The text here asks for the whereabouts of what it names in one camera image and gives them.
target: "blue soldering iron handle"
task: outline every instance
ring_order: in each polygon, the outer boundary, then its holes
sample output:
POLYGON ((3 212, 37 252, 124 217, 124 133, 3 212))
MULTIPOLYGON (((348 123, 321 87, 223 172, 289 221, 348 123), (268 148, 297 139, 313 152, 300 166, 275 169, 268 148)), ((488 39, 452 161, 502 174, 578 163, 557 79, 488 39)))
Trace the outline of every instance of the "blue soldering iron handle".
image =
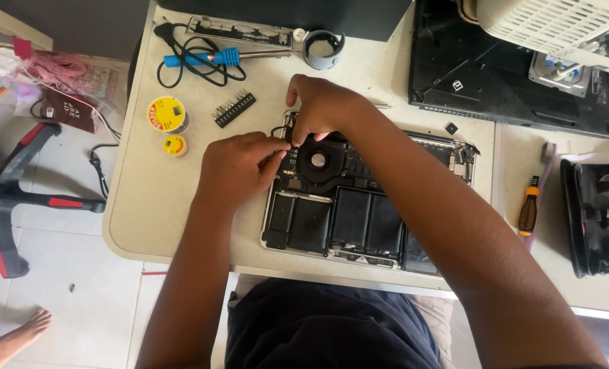
MULTIPOLYGON (((195 54, 199 58, 208 60, 210 63, 214 64, 225 64, 226 66, 238 66, 241 63, 240 56, 238 54, 238 49, 235 47, 226 47, 222 51, 217 51, 215 53, 197 53, 195 54)), ((168 68, 178 67, 180 65, 179 58, 176 55, 166 55, 163 57, 163 62, 165 66, 168 68)), ((186 55, 186 62, 192 66, 201 66, 204 65, 199 60, 193 58, 192 56, 186 55)))

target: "gray plastic part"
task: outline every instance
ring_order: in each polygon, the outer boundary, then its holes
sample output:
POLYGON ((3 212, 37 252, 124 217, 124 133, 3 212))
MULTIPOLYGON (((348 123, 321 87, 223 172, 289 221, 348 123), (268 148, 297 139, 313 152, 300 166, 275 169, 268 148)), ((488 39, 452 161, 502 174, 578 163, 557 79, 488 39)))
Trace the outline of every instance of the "gray plastic part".
POLYGON ((338 40, 336 35, 325 29, 319 29, 317 31, 310 31, 306 38, 304 38, 304 50, 302 56, 307 64, 317 70, 330 69, 339 61, 343 46, 345 45, 345 33, 341 34, 341 40, 338 40), (327 56, 316 56, 309 54, 309 47, 315 41, 327 41, 333 48, 333 53, 327 56))

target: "wall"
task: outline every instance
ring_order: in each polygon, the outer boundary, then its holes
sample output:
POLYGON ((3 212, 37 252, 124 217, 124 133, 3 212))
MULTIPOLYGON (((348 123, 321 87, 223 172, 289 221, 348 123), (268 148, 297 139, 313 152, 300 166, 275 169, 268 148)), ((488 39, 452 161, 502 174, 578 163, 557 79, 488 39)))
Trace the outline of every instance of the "wall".
POLYGON ((0 0, 0 9, 54 39, 54 50, 131 59, 149 0, 0 0))

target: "yellow label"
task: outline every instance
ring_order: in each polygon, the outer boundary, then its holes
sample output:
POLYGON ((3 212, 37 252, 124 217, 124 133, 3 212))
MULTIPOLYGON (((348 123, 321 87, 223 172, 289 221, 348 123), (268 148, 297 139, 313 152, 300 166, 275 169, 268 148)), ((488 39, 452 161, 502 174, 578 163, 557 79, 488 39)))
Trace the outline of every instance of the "yellow label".
POLYGON ((163 141, 163 150, 169 155, 179 155, 184 152, 186 141, 179 135, 168 136, 163 141))
POLYGON ((159 97, 147 109, 147 119, 159 131, 177 129, 185 117, 184 106, 174 97, 159 97))

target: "screwdriver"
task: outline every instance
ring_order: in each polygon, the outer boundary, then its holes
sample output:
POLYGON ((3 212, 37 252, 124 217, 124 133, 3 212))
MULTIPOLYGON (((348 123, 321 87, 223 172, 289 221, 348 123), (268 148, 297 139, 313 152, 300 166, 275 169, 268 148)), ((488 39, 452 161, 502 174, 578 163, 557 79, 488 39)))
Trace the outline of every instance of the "screwdriver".
MULTIPOLYGON (((225 64, 226 66, 237 66, 244 58, 281 58, 282 56, 291 56, 291 50, 275 50, 275 51, 252 51, 250 53, 239 53, 235 47, 226 47, 221 51, 212 53, 197 53, 198 58, 204 59, 212 64, 225 64)), ((204 63, 190 55, 185 57, 186 63, 192 66, 201 66, 204 63)), ((174 68, 181 65, 177 55, 166 55, 163 57, 163 62, 168 68, 174 68)))
POLYGON ((539 196, 539 176, 532 177, 530 187, 526 189, 526 199, 524 200, 521 214, 518 216, 518 232, 524 236, 530 236, 535 230, 537 221, 537 197, 539 196))

